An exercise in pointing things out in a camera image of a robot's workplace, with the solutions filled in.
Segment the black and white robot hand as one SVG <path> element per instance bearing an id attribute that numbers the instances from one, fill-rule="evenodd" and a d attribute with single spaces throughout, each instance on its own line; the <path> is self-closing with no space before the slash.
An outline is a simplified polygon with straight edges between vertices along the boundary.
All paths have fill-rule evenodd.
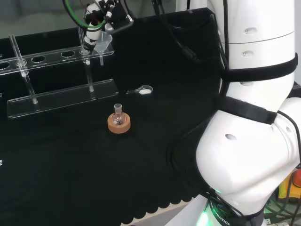
<path id="1" fill-rule="evenodd" d="M 130 27 L 134 20 L 119 0 L 95 0 L 86 9 L 85 22 L 90 28 L 84 37 L 84 49 L 92 51 L 102 31 L 114 34 Z"/>

